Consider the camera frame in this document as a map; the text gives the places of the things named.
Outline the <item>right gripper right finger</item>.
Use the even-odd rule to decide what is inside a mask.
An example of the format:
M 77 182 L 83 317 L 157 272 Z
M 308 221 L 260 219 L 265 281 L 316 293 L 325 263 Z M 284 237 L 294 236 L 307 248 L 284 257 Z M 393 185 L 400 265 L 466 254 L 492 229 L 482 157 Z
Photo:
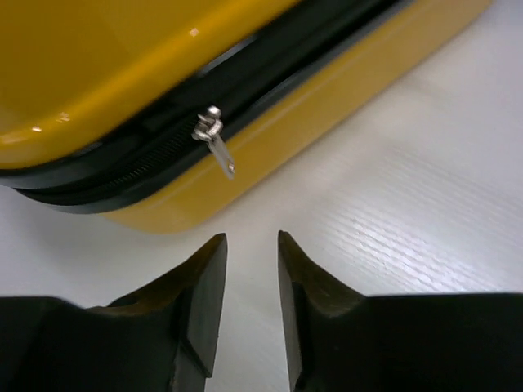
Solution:
M 519 391 L 522 296 L 365 296 L 278 235 L 293 391 Z

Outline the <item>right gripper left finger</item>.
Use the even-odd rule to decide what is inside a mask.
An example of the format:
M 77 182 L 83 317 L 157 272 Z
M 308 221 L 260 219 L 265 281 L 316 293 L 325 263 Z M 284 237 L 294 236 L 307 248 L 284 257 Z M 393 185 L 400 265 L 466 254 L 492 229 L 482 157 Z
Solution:
M 202 391 L 217 352 L 227 241 L 107 306 L 1 300 L 4 391 Z

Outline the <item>silver zipper pull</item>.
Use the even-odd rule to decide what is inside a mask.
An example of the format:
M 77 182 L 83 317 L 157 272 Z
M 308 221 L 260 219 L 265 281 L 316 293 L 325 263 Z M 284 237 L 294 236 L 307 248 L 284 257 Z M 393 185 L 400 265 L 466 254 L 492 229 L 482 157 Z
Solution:
M 221 110 L 212 105 L 207 107 L 204 114 L 198 115 L 198 122 L 194 126 L 192 137 L 207 145 L 225 175 L 229 179 L 233 179 L 235 161 L 227 149 L 225 141 L 221 138 L 223 128 Z

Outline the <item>yellow Pikachu suitcase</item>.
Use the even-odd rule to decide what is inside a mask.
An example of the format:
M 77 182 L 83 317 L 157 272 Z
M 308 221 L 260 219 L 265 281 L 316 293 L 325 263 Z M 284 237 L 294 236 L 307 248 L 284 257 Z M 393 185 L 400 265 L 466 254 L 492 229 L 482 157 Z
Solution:
M 1 183 L 169 233 L 251 189 L 487 1 L 4 1 Z M 221 110 L 229 179 L 192 137 Z

